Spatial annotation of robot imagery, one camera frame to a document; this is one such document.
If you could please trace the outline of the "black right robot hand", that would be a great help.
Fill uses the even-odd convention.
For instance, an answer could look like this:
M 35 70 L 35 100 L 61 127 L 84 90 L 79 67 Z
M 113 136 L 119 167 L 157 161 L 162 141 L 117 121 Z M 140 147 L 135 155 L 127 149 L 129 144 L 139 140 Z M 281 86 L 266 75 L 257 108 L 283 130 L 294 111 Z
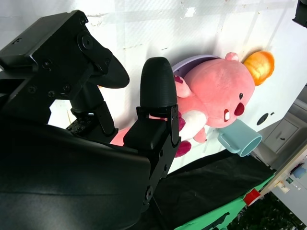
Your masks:
M 0 52 L 0 227 L 125 230 L 150 205 L 180 145 L 174 76 L 142 69 L 123 146 L 100 87 L 130 78 L 79 10 L 38 19 Z

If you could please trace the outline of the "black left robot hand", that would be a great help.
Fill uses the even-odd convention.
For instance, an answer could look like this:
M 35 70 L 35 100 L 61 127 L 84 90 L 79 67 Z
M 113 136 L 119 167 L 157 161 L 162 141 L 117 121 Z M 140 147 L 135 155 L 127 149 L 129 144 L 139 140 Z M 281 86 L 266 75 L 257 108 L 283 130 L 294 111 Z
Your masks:
M 307 28 L 307 0 L 299 0 L 293 21 Z

